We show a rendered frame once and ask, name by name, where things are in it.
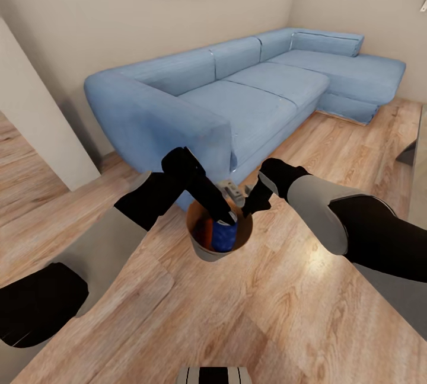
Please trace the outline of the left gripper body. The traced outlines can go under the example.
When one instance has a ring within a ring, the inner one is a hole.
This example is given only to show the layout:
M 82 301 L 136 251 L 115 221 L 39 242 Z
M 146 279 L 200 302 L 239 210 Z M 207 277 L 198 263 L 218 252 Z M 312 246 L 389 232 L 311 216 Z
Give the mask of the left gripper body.
M 209 187 L 204 193 L 199 196 L 193 196 L 211 215 L 212 220 L 219 221 L 224 215 L 226 215 L 231 208 L 228 203 L 222 197 L 219 189 L 209 182 Z

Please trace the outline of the trash can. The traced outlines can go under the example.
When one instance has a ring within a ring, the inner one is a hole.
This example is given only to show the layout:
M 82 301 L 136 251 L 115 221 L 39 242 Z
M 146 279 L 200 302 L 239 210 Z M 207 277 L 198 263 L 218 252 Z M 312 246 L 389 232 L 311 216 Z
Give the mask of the trash can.
M 199 232 L 200 228 L 205 227 L 205 222 L 207 219 L 211 219 L 211 215 L 207 209 L 205 209 L 194 197 L 189 203 L 187 212 L 186 212 L 186 226 L 190 239 L 192 241 L 196 255 L 204 261 L 215 262 L 233 252 L 241 249 L 247 241 L 250 239 L 253 231 L 253 213 L 249 213 L 248 217 L 243 216 L 242 208 L 238 207 L 236 204 L 227 201 L 229 207 L 232 211 L 236 213 L 237 217 L 237 232 L 235 237 L 235 246 L 232 251 L 229 252 L 216 252 L 210 251 L 203 247 L 203 244 L 198 243 L 196 235 Z

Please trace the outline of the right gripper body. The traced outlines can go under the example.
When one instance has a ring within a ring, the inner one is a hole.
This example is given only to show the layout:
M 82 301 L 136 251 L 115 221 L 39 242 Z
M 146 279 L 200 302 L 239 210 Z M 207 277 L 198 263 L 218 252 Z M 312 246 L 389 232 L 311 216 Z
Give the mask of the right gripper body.
M 269 203 L 269 198 L 261 198 L 256 194 L 253 189 L 249 197 L 245 197 L 245 205 L 242 208 L 243 213 L 254 213 L 262 210 L 271 209 L 272 205 Z

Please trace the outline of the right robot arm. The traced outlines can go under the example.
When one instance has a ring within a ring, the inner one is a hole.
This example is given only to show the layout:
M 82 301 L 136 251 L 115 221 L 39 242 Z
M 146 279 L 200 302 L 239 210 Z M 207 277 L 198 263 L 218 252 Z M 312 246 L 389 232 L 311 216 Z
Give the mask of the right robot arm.
M 243 216 L 271 209 L 277 194 L 320 243 L 344 256 L 427 342 L 427 230 L 399 219 L 383 200 L 269 158 L 246 184 Z

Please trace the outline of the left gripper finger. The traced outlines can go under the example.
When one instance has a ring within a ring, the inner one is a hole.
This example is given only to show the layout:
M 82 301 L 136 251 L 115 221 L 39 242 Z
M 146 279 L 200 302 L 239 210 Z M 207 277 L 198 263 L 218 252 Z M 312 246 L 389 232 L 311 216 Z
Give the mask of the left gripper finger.
M 231 215 L 229 213 L 227 213 L 226 215 L 224 215 L 221 220 L 223 222 L 226 222 L 227 224 L 230 224 L 231 226 L 235 225 L 235 221 L 233 220 L 233 218 L 231 217 Z

